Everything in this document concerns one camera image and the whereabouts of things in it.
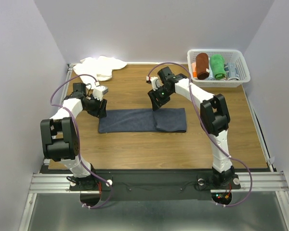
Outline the blue patterned rolled towel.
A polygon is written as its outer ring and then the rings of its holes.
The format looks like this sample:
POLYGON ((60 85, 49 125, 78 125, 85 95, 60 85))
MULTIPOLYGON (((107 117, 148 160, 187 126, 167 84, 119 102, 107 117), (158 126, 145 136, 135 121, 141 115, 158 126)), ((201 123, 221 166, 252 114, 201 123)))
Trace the blue patterned rolled towel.
POLYGON ((239 81, 240 76, 235 63, 225 63, 224 70, 226 72, 226 79, 228 81, 239 81))

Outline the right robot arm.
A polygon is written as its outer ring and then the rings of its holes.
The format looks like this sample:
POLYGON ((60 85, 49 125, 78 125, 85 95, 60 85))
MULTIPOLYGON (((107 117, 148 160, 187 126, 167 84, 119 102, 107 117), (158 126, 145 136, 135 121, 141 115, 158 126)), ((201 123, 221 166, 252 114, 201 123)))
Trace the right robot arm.
POLYGON ((191 78, 183 74, 174 74, 168 66, 160 69, 157 77, 147 76, 146 82, 152 86, 148 96, 154 111, 168 103, 174 93, 192 102, 200 125, 211 143, 213 185, 218 188, 227 185, 234 177, 235 170, 228 149, 230 115, 225 97, 201 89, 191 78))

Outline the green rolled towel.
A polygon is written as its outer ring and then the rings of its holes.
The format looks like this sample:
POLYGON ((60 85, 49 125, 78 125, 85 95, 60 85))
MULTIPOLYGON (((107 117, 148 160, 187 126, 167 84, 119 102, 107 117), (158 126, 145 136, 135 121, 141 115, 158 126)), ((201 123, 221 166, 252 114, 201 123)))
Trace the green rolled towel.
POLYGON ((220 54, 214 54, 210 57, 210 66, 212 74, 216 80, 226 78, 226 71, 224 69, 224 57, 220 54))

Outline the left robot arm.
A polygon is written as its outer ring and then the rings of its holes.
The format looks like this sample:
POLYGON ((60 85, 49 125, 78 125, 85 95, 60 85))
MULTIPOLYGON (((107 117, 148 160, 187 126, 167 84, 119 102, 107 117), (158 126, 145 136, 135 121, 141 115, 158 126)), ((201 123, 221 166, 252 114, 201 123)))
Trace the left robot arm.
POLYGON ((96 118, 106 117, 107 100, 104 95, 108 87, 96 83, 92 94, 87 92, 84 83, 74 83, 73 91, 64 98, 58 111, 49 119, 40 123, 42 150, 46 159, 60 162, 73 174, 69 178, 74 184, 81 184, 88 190, 97 186, 97 177, 93 174, 92 164, 80 154, 79 129, 76 117, 86 111, 96 118))

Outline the white plastic basket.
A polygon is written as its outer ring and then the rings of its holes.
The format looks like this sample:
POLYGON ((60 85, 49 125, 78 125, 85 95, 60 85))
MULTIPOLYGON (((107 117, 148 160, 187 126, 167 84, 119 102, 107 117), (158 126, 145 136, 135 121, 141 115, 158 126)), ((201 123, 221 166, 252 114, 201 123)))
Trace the white plastic basket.
POLYGON ((250 72, 243 54, 233 49, 191 49, 187 52, 187 63, 190 74, 193 74, 192 63, 196 61, 196 56, 206 53, 210 58, 214 54, 220 54, 226 63, 234 63, 238 73, 238 80, 198 80, 192 81, 201 88, 236 88, 243 83, 250 81, 250 72))

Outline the light blue rolled towel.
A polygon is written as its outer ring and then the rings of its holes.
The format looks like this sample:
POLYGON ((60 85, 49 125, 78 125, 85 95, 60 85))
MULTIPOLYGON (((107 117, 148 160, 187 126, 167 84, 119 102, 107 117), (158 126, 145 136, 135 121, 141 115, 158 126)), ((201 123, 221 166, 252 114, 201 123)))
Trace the light blue rolled towel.
POLYGON ((215 80, 215 77, 212 73, 212 70, 209 69, 209 76, 206 78, 207 81, 214 81, 215 80))

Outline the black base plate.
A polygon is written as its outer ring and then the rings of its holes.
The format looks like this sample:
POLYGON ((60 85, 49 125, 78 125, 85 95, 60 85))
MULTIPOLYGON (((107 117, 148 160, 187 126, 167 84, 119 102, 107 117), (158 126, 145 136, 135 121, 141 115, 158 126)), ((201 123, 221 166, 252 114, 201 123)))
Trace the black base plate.
POLYGON ((109 180, 111 187, 101 180, 89 176, 77 180, 68 176, 71 191, 98 191, 105 201, 162 201, 162 200, 211 200, 211 191, 225 192, 240 189, 232 176, 218 183, 211 169, 142 169, 142 170, 98 170, 96 174, 109 180))

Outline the dark blue towel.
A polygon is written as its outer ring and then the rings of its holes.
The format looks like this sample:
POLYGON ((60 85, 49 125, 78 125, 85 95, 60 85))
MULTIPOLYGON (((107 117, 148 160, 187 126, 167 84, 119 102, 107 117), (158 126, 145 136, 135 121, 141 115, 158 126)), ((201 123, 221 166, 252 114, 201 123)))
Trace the dark blue towel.
POLYGON ((183 108, 109 110, 99 120, 99 133, 115 132, 177 132, 187 131, 183 108))

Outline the brown rolled towel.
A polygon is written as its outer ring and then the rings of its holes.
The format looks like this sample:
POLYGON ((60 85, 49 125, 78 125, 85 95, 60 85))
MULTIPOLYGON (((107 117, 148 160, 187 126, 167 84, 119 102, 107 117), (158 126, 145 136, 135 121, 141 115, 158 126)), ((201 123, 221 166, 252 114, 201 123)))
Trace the brown rolled towel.
POLYGON ((206 53, 200 53, 196 56, 196 73, 199 80, 204 80, 209 76, 209 57, 206 53))

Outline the white crumpled towel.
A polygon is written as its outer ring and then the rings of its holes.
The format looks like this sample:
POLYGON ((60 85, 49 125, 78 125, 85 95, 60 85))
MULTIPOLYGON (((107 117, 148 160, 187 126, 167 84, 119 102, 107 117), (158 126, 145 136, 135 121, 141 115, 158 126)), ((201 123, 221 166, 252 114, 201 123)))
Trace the white crumpled towel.
POLYGON ((77 75, 89 74, 98 81, 108 81, 112 78, 113 70, 125 68, 127 63, 114 57, 99 56, 98 58, 88 57, 80 60, 80 63, 73 67, 77 75))

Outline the orange rolled towel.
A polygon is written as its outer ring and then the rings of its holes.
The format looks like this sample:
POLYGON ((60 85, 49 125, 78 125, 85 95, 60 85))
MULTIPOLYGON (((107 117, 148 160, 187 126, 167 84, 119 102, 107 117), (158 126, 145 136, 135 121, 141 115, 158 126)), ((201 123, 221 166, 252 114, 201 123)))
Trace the orange rolled towel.
POLYGON ((191 63, 191 69, 192 69, 193 78, 198 79, 196 62, 191 63))

